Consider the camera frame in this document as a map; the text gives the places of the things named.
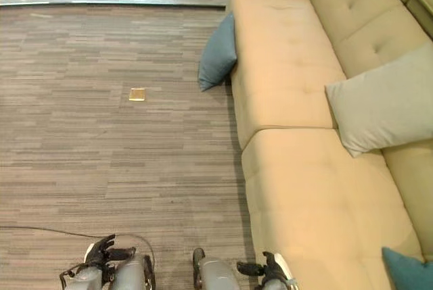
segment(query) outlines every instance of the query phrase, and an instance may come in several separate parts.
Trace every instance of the blue pillow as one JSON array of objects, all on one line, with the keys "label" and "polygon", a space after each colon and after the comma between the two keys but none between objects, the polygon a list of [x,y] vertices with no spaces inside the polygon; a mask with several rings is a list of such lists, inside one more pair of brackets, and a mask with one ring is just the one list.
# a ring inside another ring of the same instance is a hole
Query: blue pillow
[{"label": "blue pillow", "polygon": [[432,290],[433,262],[423,263],[387,247],[382,255],[397,290]]},{"label": "blue pillow", "polygon": [[198,70],[200,89],[220,84],[236,64],[235,20],[228,14],[204,48]]}]

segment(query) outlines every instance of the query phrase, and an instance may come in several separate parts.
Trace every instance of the sofa seat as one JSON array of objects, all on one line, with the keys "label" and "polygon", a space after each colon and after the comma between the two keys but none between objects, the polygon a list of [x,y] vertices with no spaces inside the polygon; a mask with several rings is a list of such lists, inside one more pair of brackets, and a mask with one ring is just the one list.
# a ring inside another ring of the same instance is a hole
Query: sofa seat
[{"label": "sofa seat", "polygon": [[242,166],[257,261],[281,253],[302,289],[392,289],[382,246],[423,259],[380,151],[354,160],[334,129],[271,129]]},{"label": "sofa seat", "polygon": [[335,127],[325,84],[346,79],[310,0],[231,0],[232,73],[243,149],[265,128]]}]

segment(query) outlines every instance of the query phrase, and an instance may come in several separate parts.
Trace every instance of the wire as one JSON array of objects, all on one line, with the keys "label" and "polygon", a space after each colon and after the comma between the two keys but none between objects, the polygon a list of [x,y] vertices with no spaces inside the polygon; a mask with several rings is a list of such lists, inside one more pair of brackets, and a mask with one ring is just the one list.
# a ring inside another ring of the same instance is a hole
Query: wire
[{"label": "wire", "polygon": [[[33,227],[33,226],[3,226],[0,225],[0,229],[28,229],[31,231],[51,231],[53,233],[59,233],[59,234],[65,234],[65,235],[71,235],[71,236],[80,236],[80,237],[87,237],[87,238],[94,238],[94,239],[100,239],[100,238],[104,238],[105,236],[96,236],[96,235],[86,235],[86,234],[80,234],[80,233],[71,233],[70,231],[61,231],[58,229],[52,229],[52,228],[45,228],[45,227]],[[152,246],[150,245],[150,242],[140,236],[140,235],[136,235],[133,233],[118,233],[115,234],[116,236],[130,236],[130,237],[135,237],[140,239],[141,241],[143,241],[146,246],[150,249],[150,252],[152,253],[152,268],[155,271],[155,253],[154,253],[154,249],[152,248]]]}]

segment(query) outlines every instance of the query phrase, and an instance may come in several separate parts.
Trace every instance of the gray carpet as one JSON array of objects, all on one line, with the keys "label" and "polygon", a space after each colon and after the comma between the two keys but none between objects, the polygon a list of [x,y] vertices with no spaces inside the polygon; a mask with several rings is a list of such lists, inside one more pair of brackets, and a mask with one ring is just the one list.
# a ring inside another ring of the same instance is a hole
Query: gray carpet
[{"label": "gray carpet", "polygon": [[[157,289],[192,289],[195,247],[254,258],[231,89],[197,84],[222,11],[0,12],[0,224],[142,235]],[[129,101],[133,87],[147,101]],[[90,242],[0,231],[0,288],[59,289]]]}]

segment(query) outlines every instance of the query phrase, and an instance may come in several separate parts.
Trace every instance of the throw pillow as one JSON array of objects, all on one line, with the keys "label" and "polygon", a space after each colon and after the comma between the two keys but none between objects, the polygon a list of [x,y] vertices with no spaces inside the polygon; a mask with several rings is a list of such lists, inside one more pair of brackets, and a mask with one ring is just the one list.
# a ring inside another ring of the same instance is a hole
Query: throw pillow
[{"label": "throw pillow", "polygon": [[433,289],[433,262],[422,263],[387,247],[382,255],[397,290]]},{"label": "throw pillow", "polygon": [[433,137],[433,43],[326,86],[343,146],[372,149]]},{"label": "throw pillow", "polygon": [[228,14],[210,37],[200,60],[198,82],[201,91],[220,84],[236,64],[235,20]]}]

